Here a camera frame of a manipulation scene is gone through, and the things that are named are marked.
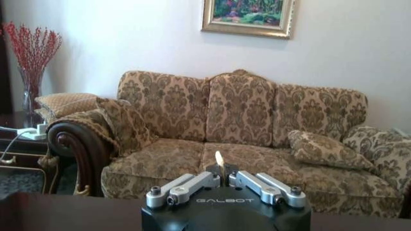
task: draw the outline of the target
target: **white cord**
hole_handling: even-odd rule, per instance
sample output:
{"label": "white cord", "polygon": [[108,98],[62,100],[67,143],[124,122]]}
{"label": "white cord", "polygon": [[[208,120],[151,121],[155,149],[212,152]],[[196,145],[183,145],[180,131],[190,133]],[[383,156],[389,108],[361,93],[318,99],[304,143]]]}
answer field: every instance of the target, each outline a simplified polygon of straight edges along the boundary
{"label": "white cord", "polygon": [[6,131],[18,131],[16,128],[7,128],[7,127],[0,127],[2,130],[6,130]]}
{"label": "white cord", "polygon": [[3,152],[3,156],[0,157],[0,161],[4,159],[6,154],[7,154],[8,150],[11,149],[14,142],[19,139],[19,137],[20,137],[24,133],[28,133],[28,132],[31,132],[31,131],[26,131],[26,132],[20,133],[20,134],[12,139],[11,143],[8,144],[8,146],[7,146],[7,148],[6,148],[4,152]]}

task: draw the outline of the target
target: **framed painting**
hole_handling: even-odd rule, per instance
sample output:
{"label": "framed painting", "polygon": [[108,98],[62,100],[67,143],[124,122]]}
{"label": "framed painting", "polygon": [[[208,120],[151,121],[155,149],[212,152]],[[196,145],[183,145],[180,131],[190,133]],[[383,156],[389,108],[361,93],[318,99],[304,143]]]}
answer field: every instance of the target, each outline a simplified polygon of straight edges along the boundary
{"label": "framed painting", "polygon": [[203,31],[291,37],[296,0],[204,0]]}

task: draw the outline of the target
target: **rug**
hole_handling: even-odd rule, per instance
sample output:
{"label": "rug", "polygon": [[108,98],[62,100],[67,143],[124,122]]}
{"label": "rug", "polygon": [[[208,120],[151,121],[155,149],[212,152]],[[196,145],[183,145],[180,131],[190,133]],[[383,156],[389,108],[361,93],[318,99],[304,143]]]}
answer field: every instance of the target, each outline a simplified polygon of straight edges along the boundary
{"label": "rug", "polygon": [[[56,194],[72,195],[78,177],[78,165],[68,166],[60,178]],[[39,171],[0,168],[0,199],[15,192],[40,193],[44,177]]]}

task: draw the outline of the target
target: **sofa cushion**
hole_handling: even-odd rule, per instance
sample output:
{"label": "sofa cushion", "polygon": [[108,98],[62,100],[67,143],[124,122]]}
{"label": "sofa cushion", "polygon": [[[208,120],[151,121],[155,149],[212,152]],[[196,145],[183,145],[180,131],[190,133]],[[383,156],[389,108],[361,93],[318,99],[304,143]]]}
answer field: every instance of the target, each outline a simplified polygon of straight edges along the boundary
{"label": "sofa cushion", "polygon": [[186,173],[198,174],[204,144],[159,139],[102,172],[102,189],[110,198],[143,198],[150,188],[163,186]]}
{"label": "sofa cushion", "polygon": [[156,141],[158,137],[146,127],[142,115],[128,101],[98,97],[96,105],[119,144],[119,156],[130,155]]}
{"label": "sofa cushion", "polygon": [[377,166],[377,174],[401,191],[411,187],[411,139],[370,126],[353,128],[343,143]]}
{"label": "sofa cushion", "polygon": [[147,127],[162,138],[204,141],[210,83],[203,79],[130,71],[118,98],[142,113]]}
{"label": "sofa cushion", "polygon": [[279,85],[275,96],[274,146],[288,147],[287,134],[303,130],[342,141],[351,127],[366,120],[363,93],[339,88]]}
{"label": "sofa cushion", "polygon": [[230,143],[206,143],[202,170],[216,164],[215,152],[220,151],[224,162],[252,174],[264,172],[290,186],[304,188],[300,175],[288,167],[290,149],[272,149]]}
{"label": "sofa cushion", "polygon": [[211,79],[208,142],[271,146],[275,86],[243,70]]}
{"label": "sofa cushion", "polygon": [[298,161],[350,169],[374,168],[363,155],[327,136],[294,130],[288,133],[288,139]]}
{"label": "sofa cushion", "polygon": [[382,178],[363,170],[298,165],[314,212],[398,217],[403,196]]}
{"label": "sofa cushion", "polygon": [[90,93],[56,93],[40,96],[35,101],[40,104],[44,110],[38,110],[38,113],[44,116],[47,122],[74,114],[96,109],[96,95]]}

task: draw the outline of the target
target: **damask patterned sofa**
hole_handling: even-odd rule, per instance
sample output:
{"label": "damask patterned sofa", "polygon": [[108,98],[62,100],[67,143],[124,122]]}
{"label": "damask patterned sofa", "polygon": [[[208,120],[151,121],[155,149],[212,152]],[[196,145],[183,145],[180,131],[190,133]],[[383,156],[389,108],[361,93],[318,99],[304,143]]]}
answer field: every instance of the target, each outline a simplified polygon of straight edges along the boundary
{"label": "damask patterned sofa", "polygon": [[[411,142],[359,126],[369,107],[361,92],[276,84],[244,70],[211,79],[131,71],[118,99],[134,105],[159,139],[119,157],[99,110],[56,120],[48,139],[55,153],[76,157],[78,193],[142,198],[151,186],[202,172],[219,150],[240,169],[302,186],[318,212],[410,216]],[[298,162],[287,138],[295,129],[345,140],[385,171]]]}

